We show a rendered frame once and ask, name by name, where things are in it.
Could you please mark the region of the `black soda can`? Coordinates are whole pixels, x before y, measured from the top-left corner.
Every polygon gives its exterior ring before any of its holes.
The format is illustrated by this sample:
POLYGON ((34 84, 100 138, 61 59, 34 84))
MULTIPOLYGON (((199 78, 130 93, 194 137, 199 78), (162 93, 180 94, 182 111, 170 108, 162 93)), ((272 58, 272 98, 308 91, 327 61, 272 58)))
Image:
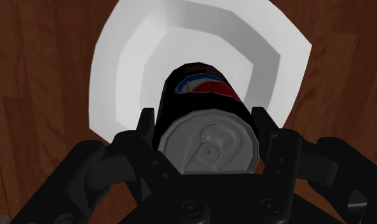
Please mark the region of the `black soda can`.
POLYGON ((223 74, 201 62, 166 79, 152 145, 181 174, 246 174, 259 162, 259 132, 223 74))

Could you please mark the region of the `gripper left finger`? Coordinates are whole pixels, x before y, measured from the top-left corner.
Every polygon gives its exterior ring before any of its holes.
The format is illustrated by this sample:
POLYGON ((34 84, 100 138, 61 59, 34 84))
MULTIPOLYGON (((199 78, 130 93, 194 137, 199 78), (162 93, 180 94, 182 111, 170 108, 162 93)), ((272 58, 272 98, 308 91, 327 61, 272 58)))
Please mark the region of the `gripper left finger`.
POLYGON ((10 224, 88 224, 112 185, 129 182, 138 206, 119 224, 188 224, 188 184, 152 149, 154 110, 144 108, 137 129, 112 143, 78 143, 10 224))

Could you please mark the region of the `white plate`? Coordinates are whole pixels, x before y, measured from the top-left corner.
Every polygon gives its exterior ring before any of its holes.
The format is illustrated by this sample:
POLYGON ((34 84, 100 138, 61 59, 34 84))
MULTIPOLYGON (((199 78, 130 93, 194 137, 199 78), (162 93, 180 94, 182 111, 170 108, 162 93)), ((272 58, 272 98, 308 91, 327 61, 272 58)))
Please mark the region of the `white plate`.
POLYGON ((226 77, 248 109, 284 126, 312 46, 270 0, 119 0, 93 54, 88 116, 106 141, 157 108, 165 80, 202 62, 226 77))

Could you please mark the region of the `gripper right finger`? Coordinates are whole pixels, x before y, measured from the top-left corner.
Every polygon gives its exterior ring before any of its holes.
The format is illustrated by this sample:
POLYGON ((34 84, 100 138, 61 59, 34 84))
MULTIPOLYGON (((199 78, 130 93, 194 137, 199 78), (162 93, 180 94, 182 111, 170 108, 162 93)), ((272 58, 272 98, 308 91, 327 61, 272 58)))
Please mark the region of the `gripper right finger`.
POLYGON ((278 128, 262 107, 251 116, 265 165, 262 224, 341 224, 295 194, 297 179, 306 180, 346 224, 377 224, 377 165, 340 138, 310 143, 295 130, 278 128))

